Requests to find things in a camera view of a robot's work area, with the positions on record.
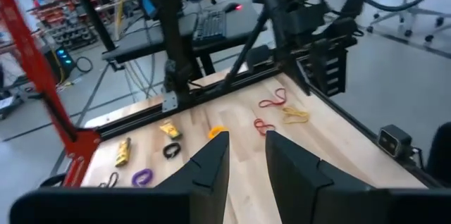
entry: metal pole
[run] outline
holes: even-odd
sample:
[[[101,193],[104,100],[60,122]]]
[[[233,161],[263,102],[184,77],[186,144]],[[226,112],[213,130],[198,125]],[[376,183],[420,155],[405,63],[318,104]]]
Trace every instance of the metal pole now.
[[[116,49],[116,45],[114,45],[113,40],[111,39],[109,33],[106,31],[106,28],[103,22],[101,21],[99,15],[97,14],[95,8],[92,6],[91,1],[80,0],[80,3],[85,9],[86,14],[89,17],[89,20],[91,20],[94,29],[99,34],[101,41],[104,43],[106,50],[113,51],[114,49]]]

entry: wooden tabletop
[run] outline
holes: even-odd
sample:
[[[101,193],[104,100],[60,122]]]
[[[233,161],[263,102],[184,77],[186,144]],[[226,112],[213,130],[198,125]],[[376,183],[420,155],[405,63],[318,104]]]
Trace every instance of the wooden tabletop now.
[[[224,75],[224,72],[216,73],[198,83],[209,84]],[[310,114],[307,123],[287,125],[282,122],[280,107],[259,108],[262,99],[276,100],[274,91],[280,87],[287,90],[285,106]],[[127,106],[95,118],[87,125],[101,125],[161,100],[156,97]],[[101,143],[82,186],[97,186],[116,171],[120,175],[117,186],[129,187],[134,173],[151,168],[154,179],[149,187],[155,187],[209,141],[207,135],[213,126],[223,125],[230,132],[230,178],[224,223],[280,223],[266,167],[265,139],[253,125],[256,118],[274,124],[280,134],[370,185],[425,187],[317,96],[304,94],[286,75],[277,75],[171,116],[183,138],[181,154],[169,161],[162,154],[162,149],[171,142],[159,128],[162,121]],[[132,140],[130,162],[115,168],[118,144],[127,137]]]

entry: red metal bar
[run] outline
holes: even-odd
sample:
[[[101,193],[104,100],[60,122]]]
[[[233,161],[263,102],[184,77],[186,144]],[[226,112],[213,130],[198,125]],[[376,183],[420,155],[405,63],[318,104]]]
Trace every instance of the red metal bar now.
[[[16,1],[0,0],[0,16],[16,43],[23,70],[35,84],[36,90],[42,95],[66,153],[72,158],[64,185],[79,187],[92,155],[100,143],[100,136],[93,129],[76,128],[69,120],[68,114],[56,93],[49,64],[37,49]]]

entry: yellow object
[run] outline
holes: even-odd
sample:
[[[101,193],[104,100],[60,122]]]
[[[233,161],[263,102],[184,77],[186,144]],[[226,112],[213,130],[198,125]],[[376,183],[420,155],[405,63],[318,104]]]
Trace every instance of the yellow object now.
[[[165,120],[163,125],[160,126],[160,129],[163,130],[171,139],[177,139],[182,136],[177,128],[175,128],[174,124],[172,124],[171,120]]]
[[[119,39],[119,27],[122,23],[124,0],[119,0],[119,5],[116,11],[116,39]]]
[[[127,138],[119,144],[118,157],[116,157],[116,167],[122,167],[130,160],[130,147],[132,140]]]
[[[228,129],[224,126],[215,126],[210,130],[209,138],[213,139],[216,137],[220,132],[227,132]]]
[[[283,122],[286,124],[306,123],[309,121],[309,114],[305,111],[298,111],[296,108],[285,107],[282,108],[282,112],[285,114]]]
[[[55,51],[50,47],[50,50],[51,50],[51,53],[54,55],[54,58],[55,58],[55,61],[56,61],[56,63],[58,64],[58,68],[59,68],[59,76],[60,76],[60,79],[59,79],[59,82],[58,82],[58,85],[59,84],[61,84],[61,83],[63,83],[63,80],[64,80],[64,70],[63,70],[63,66],[61,65],[61,62],[59,61],[59,59],[58,59],[58,57],[56,56],[56,53],[55,53]]]

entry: yellow rubber band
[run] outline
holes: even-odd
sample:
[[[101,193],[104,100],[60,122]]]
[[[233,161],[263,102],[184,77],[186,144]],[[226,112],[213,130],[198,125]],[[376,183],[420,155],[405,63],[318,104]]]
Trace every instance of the yellow rubber band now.
[[[307,123],[309,121],[309,114],[305,111],[298,111],[296,108],[285,107],[282,108],[282,112],[285,114],[283,122],[286,124]]]

